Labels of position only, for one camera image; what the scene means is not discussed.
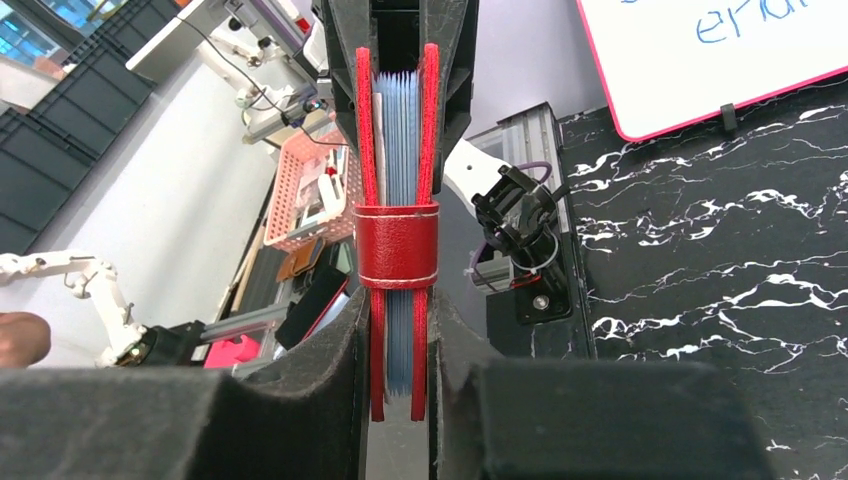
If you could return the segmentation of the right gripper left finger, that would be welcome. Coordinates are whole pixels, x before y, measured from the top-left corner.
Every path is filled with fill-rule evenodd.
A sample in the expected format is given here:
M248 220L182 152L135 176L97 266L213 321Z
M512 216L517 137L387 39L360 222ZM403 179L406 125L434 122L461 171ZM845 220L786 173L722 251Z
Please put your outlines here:
M245 378L189 367L1 374L5 479L361 479L366 292Z

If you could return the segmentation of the red perforated basket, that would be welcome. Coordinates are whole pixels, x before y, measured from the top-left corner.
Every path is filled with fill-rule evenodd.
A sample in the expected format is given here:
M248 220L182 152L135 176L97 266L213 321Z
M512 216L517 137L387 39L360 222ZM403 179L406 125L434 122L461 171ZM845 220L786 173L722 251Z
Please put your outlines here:
M344 239L362 201L360 161L336 126L297 133L283 144L263 243L292 253L316 236Z

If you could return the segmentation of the red card holder wallet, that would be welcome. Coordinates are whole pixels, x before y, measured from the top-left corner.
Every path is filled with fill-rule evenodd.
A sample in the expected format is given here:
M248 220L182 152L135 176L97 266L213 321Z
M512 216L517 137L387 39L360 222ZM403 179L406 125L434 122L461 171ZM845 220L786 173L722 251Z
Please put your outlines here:
M439 48L428 44L414 71L374 74L356 51L356 115L364 200L355 208L360 282L370 295L370 414L384 420L391 394L427 407L428 310L438 273Z

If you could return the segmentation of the pink framed whiteboard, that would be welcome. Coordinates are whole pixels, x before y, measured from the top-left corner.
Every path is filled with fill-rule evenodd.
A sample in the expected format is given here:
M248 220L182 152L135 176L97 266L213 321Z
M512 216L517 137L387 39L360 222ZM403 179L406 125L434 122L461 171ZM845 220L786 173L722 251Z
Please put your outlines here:
M845 0L590 0L577 7L627 141L847 70Z

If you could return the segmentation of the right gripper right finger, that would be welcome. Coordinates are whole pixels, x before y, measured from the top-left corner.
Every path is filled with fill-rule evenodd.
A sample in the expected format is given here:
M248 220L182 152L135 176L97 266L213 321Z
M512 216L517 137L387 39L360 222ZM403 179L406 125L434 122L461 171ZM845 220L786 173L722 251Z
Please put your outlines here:
M772 479L739 391L697 362L507 357L428 311L433 479Z

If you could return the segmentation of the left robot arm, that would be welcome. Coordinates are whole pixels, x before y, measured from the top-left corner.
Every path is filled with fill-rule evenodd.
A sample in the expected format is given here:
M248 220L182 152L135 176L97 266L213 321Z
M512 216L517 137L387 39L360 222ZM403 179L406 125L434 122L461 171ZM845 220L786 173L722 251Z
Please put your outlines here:
M471 121L475 1L318 1L336 121L361 165L358 270L376 291L421 290L438 267L436 195L469 203L519 285L566 286L556 220L561 190L464 139Z

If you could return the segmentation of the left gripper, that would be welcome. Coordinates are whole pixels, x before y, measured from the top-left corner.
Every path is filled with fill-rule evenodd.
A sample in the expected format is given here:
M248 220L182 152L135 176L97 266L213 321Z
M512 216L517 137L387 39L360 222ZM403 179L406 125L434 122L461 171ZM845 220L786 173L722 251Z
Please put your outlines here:
M316 23L325 32L328 65L319 69L318 95L336 111L344 138L359 149L355 97L359 47L370 49L377 72L411 70L424 47L439 47L438 147L433 190L441 190L449 153L471 123L471 100L479 3L468 0L367 1L312 3Z

